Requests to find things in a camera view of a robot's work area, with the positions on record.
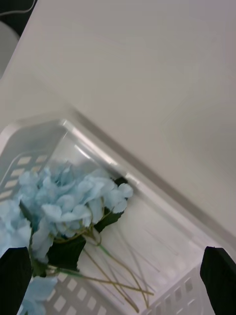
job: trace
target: white surface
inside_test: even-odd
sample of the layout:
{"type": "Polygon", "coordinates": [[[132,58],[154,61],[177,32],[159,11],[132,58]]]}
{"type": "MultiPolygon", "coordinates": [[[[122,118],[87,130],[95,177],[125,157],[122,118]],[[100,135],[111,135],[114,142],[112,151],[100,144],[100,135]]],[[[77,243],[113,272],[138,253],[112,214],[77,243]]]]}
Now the white surface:
{"type": "Polygon", "coordinates": [[[236,236],[236,2],[39,0],[0,128],[68,102],[236,236]]]}
{"type": "Polygon", "coordinates": [[[6,24],[0,22],[0,78],[18,43],[17,34],[6,24]]]}

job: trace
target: plastic basket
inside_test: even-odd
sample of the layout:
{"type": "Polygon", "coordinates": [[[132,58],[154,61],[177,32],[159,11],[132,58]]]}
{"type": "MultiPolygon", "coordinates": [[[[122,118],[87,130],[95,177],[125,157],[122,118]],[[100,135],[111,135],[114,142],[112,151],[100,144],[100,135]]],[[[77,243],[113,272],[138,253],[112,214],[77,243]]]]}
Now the plastic basket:
{"type": "MultiPolygon", "coordinates": [[[[115,227],[107,228],[104,236],[105,240],[109,239],[108,246],[117,249],[119,257],[137,276],[143,273],[143,281],[151,284],[155,296],[150,300],[149,309],[145,309],[140,297],[134,296],[140,313],[213,315],[199,266],[205,246],[216,243],[163,201],[143,174],[79,120],[75,113],[57,114],[21,121],[2,132],[0,202],[17,192],[20,174],[31,169],[39,172],[54,159],[70,160],[88,169],[99,164],[110,172],[122,174],[134,186],[135,197],[127,214],[114,224],[115,227]],[[150,226],[153,236],[148,236],[146,226],[150,226]],[[122,229],[125,240],[113,237],[122,229]],[[134,255],[140,270],[135,266],[134,255]]],[[[84,257],[81,264],[86,265],[85,270],[89,272],[90,265],[84,257]]],[[[120,279],[124,278],[112,264],[108,267],[116,270],[120,279]]],[[[92,274],[101,276],[97,271],[92,274]]],[[[45,306],[49,315],[135,314],[110,287],[65,274],[59,275],[59,283],[45,306]]]]}

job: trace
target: green leaf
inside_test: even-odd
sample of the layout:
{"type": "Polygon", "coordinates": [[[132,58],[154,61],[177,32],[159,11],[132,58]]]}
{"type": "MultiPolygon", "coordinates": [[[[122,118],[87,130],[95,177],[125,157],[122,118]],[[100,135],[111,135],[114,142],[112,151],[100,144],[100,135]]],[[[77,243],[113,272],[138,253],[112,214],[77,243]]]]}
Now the green leaf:
{"type": "Polygon", "coordinates": [[[69,269],[77,270],[77,262],[86,240],[82,235],[73,240],[66,240],[65,243],[53,243],[48,251],[49,264],[69,269]]]}
{"type": "Polygon", "coordinates": [[[120,186],[121,184],[127,184],[128,181],[124,177],[119,177],[114,180],[114,183],[116,183],[117,186],[120,186]]]}
{"type": "Polygon", "coordinates": [[[21,212],[23,213],[24,217],[30,221],[30,225],[32,226],[33,223],[33,216],[30,213],[30,211],[27,209],[27,207],[23,204],[22,201],[20,201],[20,205],[19,205],[21,212]]]}
{"type": "Polygon", "coordinates": [[[119,220],[124,212],[113,213],[108,208],[105,208],[104,215],[101,221],[99,221],[94,227],[100,233],[106,226],[111,225],[119,220]]]}

